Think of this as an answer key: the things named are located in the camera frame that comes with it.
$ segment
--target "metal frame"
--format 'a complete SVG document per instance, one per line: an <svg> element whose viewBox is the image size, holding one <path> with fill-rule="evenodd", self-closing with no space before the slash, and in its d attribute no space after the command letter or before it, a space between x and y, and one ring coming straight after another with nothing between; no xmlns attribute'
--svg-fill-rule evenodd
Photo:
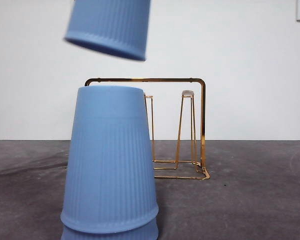
<svg viewBox="0 0 300 240"><path fill-rule="evenodd" d="M156 160L156 151L155 151L154 97L153 96L146 96L146 94L144 94L146 119L148 119L147 99L151 99L152 162L155 163L157 160Z"/></svg>
<svg viewBox="0 0 300 240"><path fill-rule="evenodd" d="M201 131L200 131L200 162L197 162L195 165L199 166L202 171L198 171L196 169L196 172L201 172L204 177L190 177L190 176L155 176L157 179L197 179L197 180L206 180L210 178L209 172L206 168L206 146L205 146L205 125L206 125L206 84L205 82L200 78L90 78L88 79L84 86L89 86L91 83L101 83L101 82L117 82L117 83L199 83L201 85ZM152 111L153 111L153 97L151 98L151 104L152 104ZM192 99L191 104L194 108L194 101ZM152 125L152 146L154 146L154 135L153 135L153 125ZM154 162L160 161L161 163L193 163L193 158L191 157L191 160L156 160L154 155L154 147L152 147L152 153L153 153L153 160Z"/></svg>

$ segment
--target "gray concrete floor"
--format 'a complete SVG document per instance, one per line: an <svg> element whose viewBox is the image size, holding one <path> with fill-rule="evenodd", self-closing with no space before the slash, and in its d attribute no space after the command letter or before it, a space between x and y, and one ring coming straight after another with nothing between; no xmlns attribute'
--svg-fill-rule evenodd
<svg viewBox="0 0 300 240"><path fill-rule="evenodd" d="M0 240L60 239L69 143L0 141ZM300 141L207 141L206 157L209 180L155 180L160 240L300 240Z"/></svg>

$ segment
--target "upside-down cup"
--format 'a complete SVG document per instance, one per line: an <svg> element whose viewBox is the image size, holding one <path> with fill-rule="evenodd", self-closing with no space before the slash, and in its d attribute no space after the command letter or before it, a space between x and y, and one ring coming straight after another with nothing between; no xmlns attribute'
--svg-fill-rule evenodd
<svg viewBox="0 0 300 240"><path fill-rule="evenodd" d="M65 40L98 52L144 61L150 0L76 0Z"/></svg>
<svg viewBox="0 0 300 240"><path fill-rule="evenodd" d="M62 240L157 239L157 214L144 92L126 86L79 88Z"/></svg>

